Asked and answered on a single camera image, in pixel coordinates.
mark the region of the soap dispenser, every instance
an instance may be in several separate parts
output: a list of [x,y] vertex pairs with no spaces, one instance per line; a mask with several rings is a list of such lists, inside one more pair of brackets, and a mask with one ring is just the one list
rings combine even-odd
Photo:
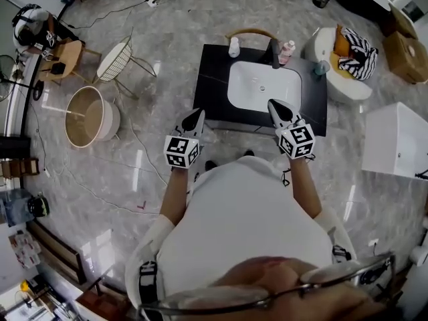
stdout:
[[239,56],[240,52],[241,50],[239,49],[239,40],[236,37],[232,37],[232,39],[230,39],[229,56],[236,58]]

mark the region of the faucet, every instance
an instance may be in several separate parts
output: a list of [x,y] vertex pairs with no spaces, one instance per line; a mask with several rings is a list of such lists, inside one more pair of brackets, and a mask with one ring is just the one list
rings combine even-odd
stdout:
[[278,56],[281,52],[277,39],[271,38],[265,53],[260,57],[259,63],[272,65],[273,69],[281,67]]

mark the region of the white cabinet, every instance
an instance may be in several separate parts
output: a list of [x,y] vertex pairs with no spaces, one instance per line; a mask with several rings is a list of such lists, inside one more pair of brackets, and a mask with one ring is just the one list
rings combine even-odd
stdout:
[[415,179],[428,169],[428,122],[401,102],[368,113],[362,169]]

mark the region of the power strip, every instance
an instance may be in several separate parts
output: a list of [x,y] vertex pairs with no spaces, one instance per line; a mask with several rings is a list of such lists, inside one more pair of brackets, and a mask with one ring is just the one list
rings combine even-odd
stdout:
[[158,5],[155,0],[146,0],[146,2],[150,7],[156,7]]

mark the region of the striped cloth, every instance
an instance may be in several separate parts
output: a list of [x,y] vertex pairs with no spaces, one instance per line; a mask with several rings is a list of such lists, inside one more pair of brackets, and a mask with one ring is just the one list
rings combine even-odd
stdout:
[[357,80],[367,80],[376,68],[379,50],[349,28],[342,28],[341,33],[349,41],[355,58],[340,58],[339,69],[349,71]]

